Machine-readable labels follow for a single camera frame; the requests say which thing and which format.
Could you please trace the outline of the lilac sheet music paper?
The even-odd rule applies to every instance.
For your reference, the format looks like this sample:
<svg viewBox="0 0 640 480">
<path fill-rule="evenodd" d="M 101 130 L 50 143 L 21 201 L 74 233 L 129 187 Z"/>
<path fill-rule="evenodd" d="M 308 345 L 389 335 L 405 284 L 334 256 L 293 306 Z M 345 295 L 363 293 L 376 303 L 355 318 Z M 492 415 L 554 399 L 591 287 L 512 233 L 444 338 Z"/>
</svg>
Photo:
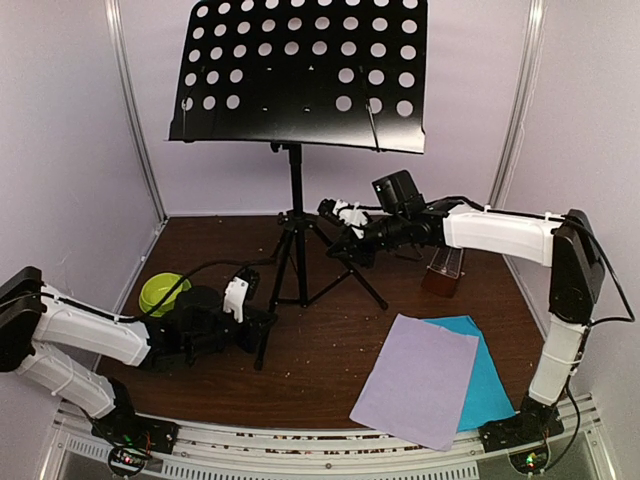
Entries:
<svg viewBox="0 0 640 480">
<path fill-rule="evenodd" d="M 478 336 L 443 322 L 397 315 L 349 418 L 431 450 L 450 450 L 478 344 Z"/>
</svg>

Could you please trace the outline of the black perforated music stand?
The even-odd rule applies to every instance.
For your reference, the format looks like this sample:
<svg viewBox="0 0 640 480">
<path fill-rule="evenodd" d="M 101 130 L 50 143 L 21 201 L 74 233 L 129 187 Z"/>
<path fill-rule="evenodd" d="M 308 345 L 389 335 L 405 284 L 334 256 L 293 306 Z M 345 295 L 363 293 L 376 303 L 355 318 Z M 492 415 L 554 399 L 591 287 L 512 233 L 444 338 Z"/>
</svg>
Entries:
<svg viewBox="0 0 640 480">
<path fill-rule="evenodd" d="M 292 207 L 273 252 L 308 306 L 306 145 L 424 150 L 423 1 L 201 1 L 189 17 L 169 139 L 264 142 L 289 158 Z"/>
</svg>

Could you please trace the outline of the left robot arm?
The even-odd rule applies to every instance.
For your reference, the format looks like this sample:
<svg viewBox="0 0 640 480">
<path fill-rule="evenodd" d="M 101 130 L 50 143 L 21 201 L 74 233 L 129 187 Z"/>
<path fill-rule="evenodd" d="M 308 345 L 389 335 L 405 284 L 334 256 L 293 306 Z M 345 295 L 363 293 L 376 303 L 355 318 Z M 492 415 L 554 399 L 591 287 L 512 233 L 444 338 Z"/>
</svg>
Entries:
<svg viewBox="0 0 640 480">
<path fill-rule="evenodd" d="M 188 276 L 160 274 L 142 293 L 142 314 L 126 317 L 79 302 L 27 266 L 1 286 L 1 369 L 24 375 L 74 403 L 123 444 L 144 433 L 124 385 L 88 371 L 58 350 L 67 345 L 148 371 L 193 365 L 235 344 L 253 353 L 277 317 L 248 305 L 258 273 L 242 268 L 223 293 Z"/>
</svg>

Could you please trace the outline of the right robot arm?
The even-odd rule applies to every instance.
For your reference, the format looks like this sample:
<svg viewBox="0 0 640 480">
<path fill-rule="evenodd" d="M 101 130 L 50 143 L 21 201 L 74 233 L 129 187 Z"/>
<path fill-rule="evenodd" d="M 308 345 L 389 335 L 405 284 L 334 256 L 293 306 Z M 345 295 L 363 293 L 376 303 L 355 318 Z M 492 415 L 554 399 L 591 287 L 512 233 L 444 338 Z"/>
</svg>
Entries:
<svg viewBox="0 0 640 480">
<path fill-rule="evenodd" d="M 323 200 L 318 212 L 341 228 L 331 258 L 373 266 L 380 251 L 405 245 L 474 249 L 532 261 L 551 270 L 550 327 L 536 373 L 513 419 L 519 440 L 535 440 L 551 424 L 597 320 L 592 315 L 605 278 L 615 275 L 587 215 L 532 214 L 482 206 L 464 196 L 427 201 L 406 170 L 372 184 L 382 217 L 371 208 Z"/>
</svg>

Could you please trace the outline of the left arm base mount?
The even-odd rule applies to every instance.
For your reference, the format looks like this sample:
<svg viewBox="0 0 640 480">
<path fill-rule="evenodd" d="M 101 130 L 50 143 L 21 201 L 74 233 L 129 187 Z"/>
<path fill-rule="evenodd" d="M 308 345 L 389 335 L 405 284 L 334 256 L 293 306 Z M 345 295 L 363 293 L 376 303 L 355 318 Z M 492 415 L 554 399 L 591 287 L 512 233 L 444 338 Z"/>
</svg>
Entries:
<svg viewBox="0 0 640 480">
<path fill-rule="evenodd" d="M 141 473 L 154 453 L 171 454 L 180 429 L 175 422 L 135 413 L 111 412 L 100 419 L 89 415 L 86 418 L 91 423 L 92 435 L 111 446 L 107 465 L 113 474 L 121 478 Z"/>
</svg>

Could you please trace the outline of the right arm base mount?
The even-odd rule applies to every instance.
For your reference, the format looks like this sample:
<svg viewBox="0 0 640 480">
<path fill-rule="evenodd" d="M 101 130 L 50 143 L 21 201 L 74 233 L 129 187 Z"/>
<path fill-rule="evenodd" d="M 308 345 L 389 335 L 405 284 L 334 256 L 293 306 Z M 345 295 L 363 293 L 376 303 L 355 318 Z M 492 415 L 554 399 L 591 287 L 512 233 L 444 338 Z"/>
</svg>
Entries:
<svg viewBox="0 0 640 480">
<path fill-rule="evenodd" d="M 490 421 L 478 429 L 486 453 L 506 451 L 511 467 L 527 476 L 542 474 L 551 466 L 549 439 L 563 432 L 561 421 L 543 421 L 533 414 Z"/>
</svg>

